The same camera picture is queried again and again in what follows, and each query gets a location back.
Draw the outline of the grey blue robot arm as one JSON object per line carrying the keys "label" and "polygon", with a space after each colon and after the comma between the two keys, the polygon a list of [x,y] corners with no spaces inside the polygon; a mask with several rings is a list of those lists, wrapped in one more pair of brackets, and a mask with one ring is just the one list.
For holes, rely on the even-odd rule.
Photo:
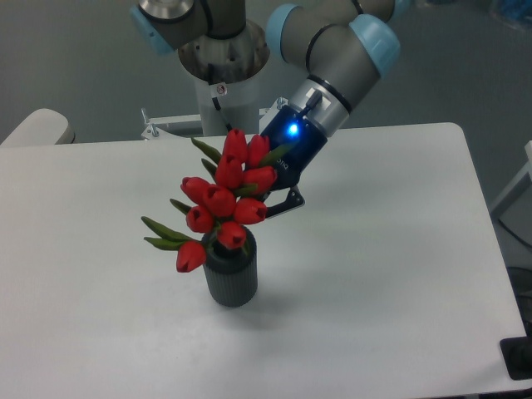
{"label": "grey blue robot arm", "polygon": [[[246,16],[242,1],[138,1],[131,18],[159,54],[176,54],[195,83],[204,135],[239,128],[292,149],[274,162],[274,217],[303,205],[300,176],[357,104],[397,61],[390,28],[407,1],[323,1],[312,9],[277,7],[266,27]],[[258,74],[277,55],[307,78],[288,99],[259,114]]]}

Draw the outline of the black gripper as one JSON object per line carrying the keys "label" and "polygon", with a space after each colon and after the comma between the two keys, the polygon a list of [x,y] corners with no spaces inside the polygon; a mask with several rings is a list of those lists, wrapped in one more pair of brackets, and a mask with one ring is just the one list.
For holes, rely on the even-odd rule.
{"label": "black gripper", "polygon": [[298,111],[285,105],[261,133],[261,136],[269,138],[270,150],[275,150],[280,145],[289,147],[289,150],[272,164],[277,179],[267,194],[290,189],[284,201],[267,207],[267,219],[305,205],[305,199],[295,185],[303,171],[328,142],[322,130],[310,119],[312,115],[313,108],[309,106]]}

